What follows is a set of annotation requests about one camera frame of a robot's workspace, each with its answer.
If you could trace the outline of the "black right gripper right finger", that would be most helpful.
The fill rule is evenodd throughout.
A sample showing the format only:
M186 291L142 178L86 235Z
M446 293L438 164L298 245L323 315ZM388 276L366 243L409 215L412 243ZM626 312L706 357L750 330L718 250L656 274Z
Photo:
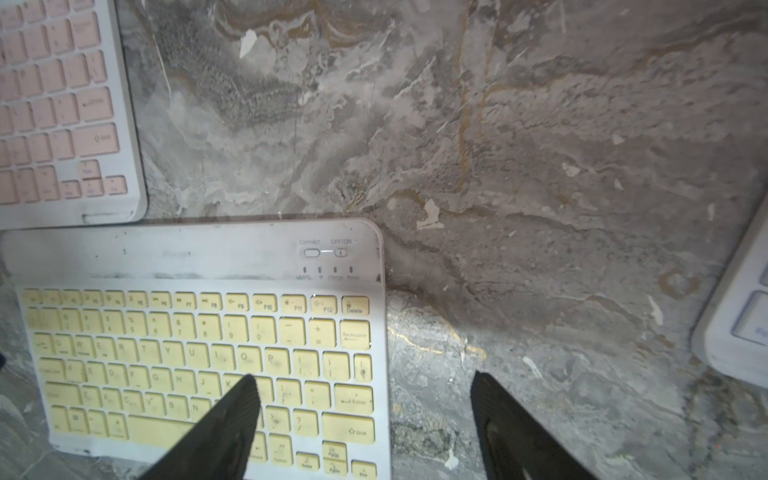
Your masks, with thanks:
M492 375L477 371L470 399L489 479L592 479Z

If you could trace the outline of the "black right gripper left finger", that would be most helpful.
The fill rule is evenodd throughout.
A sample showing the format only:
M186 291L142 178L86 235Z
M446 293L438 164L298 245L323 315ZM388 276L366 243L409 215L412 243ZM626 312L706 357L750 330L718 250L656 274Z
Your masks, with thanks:
M255 378L247 374L142 477L242 479L260 409Z

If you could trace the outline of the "yellow key keyboard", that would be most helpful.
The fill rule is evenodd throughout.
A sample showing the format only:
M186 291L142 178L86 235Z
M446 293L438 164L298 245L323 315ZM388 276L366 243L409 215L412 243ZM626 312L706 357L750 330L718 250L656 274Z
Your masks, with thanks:
M383 254L365 219L8 233L51 445L154 462L252 375L248 478L390 478Z

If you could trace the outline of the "white key keyboard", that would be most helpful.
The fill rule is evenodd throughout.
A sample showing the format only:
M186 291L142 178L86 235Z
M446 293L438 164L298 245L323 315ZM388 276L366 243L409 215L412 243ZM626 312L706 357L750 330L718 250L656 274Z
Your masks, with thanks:
M767 386L767 202L763 201L692 335L693 353L727 376Z

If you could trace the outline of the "pink keyboard middle left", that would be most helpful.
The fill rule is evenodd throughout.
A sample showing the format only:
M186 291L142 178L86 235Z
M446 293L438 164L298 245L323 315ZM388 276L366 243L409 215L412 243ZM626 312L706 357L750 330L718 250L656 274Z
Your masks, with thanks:
M114 2L2 2L2 230L131 223L147 206Z

